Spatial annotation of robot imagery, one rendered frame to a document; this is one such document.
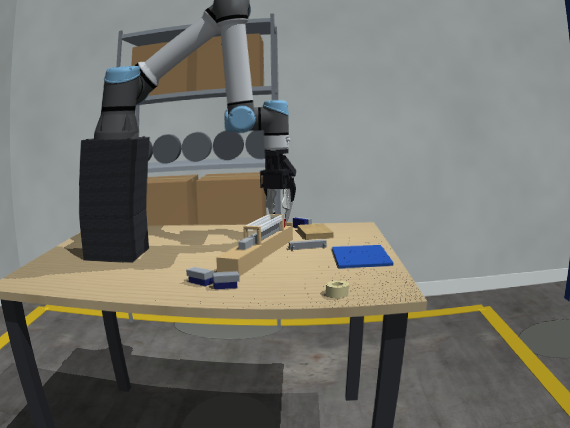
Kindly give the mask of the light brown wooden board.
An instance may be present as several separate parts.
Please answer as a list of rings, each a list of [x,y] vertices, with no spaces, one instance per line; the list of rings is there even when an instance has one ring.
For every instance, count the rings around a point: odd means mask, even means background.
[[[306,240],[334,238],[334,232],[324,224],[298,225],[298,231]]]

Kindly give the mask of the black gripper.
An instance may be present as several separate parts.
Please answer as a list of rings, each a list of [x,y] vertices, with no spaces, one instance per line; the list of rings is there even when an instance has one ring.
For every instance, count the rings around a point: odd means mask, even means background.
[[[260,171],[260,188],[264,188],[266,195],[265,206],[268,208],[269,214],[275,214],[274,198],[277,193],[275,189],[283,189],[282,207],[286,209],[285,220],[287,222],[291,213],[296,193],[296,185],[294,182],[294,177],[291,177],[292,172],[289,171],[289,169],[281,170],[286,169],[285,165],[282,162],[283,154],[286,153],[289,153],[288,149],[276,151],[265,149],[265,171]],[[264,186],[262,184],[262,175]]]

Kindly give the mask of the beige roll of tape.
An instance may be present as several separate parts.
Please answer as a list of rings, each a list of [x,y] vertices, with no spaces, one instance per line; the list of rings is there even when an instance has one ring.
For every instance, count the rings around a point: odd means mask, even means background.
[[[342,298],[349,294],[349,283],[346,281],[330,281],[326,283],[326,296]]]

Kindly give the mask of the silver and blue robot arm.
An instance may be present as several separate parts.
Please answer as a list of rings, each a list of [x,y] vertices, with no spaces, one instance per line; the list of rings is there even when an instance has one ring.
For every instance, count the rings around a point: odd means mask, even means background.
[[[225,130],[237,133],[264,130],[266,150],[287,149],[290,141],[288,103],[272,100],[265,101],[263,107],[254,107],[253,104],[245,26],[249,13],[249,0],[214,0],[202,18],[147,61],[138,62],[133,67],[107,69],[101,116],[94,139],[138,138],[136,105],[142,103],[158,86],[161,77],[208,40],[221,34],[228,109],[225,111]]]

